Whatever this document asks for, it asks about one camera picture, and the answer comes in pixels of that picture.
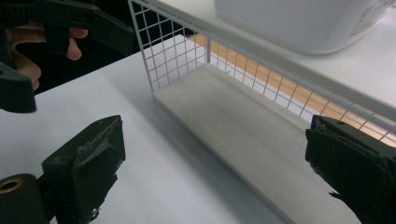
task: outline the white table surface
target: white table surface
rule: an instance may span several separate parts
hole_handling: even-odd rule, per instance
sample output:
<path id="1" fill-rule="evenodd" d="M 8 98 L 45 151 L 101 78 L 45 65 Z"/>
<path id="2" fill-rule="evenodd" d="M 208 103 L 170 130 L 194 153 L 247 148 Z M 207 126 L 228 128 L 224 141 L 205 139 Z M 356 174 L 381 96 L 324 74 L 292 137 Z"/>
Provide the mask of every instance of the white table surface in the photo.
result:
<path id="1" fill-rule="evenodd" d="M 148 0 L 202 27 L 220 40 L 260 55 L 266 62 L 306 78 L 327 91 L 396 120 L 396 8 L 366 36 L 334 54 L 309 56 L 283 49 L 223 21 L 216 0 Z"/>
<path id="2" fill-rule="evenodd" d="M 41 162 L 97 119 L 120 114 L 127 159 L 93 223 L 287 223 L 153 101 L 141 54 L 0 111 L 0 179 Z"/>

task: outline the human hand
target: human hand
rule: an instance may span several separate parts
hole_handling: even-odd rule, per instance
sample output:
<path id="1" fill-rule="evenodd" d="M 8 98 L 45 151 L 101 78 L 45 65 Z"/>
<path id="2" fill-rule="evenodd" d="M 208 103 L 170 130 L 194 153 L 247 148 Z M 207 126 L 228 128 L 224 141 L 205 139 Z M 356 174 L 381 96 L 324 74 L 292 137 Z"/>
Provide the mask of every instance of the human hand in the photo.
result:
<path id="1" fill-rule="evenodd" d="M 78 48 L 75 38 L 84 38 L 87 36 L 88 31 L 70 28 L 69 34 L 70 41 L 66 57 L 70 60 L 76 61 L 81 57 L 82 53 Z M 41 76 L 41 70 L 30 59 L 20 54 L 16 50 L 16 46 L 20 43 L 46 42 L 44 25 L 37 22 L 29 22 L 28 24 L 20 27 L 7 29 L 7 38 L 16 70 L 29 77 L 32 80 L 33 89 L 36 90 L 39 86 L 38 79 Z"/>

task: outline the wire mesh basket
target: wire mesh basket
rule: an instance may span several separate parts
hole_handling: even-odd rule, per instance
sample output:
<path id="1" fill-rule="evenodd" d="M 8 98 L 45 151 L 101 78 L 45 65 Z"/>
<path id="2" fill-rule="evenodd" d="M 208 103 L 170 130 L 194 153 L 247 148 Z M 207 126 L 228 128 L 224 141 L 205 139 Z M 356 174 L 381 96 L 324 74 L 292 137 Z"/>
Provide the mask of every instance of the wire mesh basket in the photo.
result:
<path id="1" fill-rule="evenodd" d="M 313 115 L 339 119 L 396 147 L 396 121 L 325 91 L 145 1 L 132 0 L 130 6 L 153 91 L 211 63 L 303 119 L 311 121 Z"/>

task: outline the white shelf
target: white shelf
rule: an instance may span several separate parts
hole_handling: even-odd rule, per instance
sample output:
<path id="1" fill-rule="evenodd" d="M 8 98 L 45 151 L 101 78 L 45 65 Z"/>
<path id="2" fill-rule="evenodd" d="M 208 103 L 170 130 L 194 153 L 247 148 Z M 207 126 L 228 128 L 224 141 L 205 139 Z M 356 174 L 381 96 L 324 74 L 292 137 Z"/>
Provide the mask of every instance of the white shelf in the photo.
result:
<path id="1" fill-rule="evenodd" d="M 215 0 L 148 0 L 220 40 L 310 80 L 389 119 L 396 120 L 396 8 L 366 36 L 334 54 L 309 56 L 273 45 L 222 21 Z"/>
<path id="2" fill-rule="evenodd" d="M 304 160 L 309 123 L 211 64 L 155 99 L 294 223 L 359 223 Z"/>

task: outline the white wire grid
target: white wire grid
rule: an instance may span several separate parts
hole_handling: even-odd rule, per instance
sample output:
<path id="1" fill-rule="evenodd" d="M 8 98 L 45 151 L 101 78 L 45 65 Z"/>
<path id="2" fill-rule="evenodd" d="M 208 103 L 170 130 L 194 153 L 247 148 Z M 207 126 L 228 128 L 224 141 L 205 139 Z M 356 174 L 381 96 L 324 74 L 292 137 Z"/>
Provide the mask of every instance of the white wire grid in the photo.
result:
<path id="1" fill-rule="evenodd" d="M 152 91 L 212 63 L 308 121 L 313 115 L 339 119 L 396 147 L 394 120 L 325 91 L 176 15 L 141 0 L 130 4 Z"/>

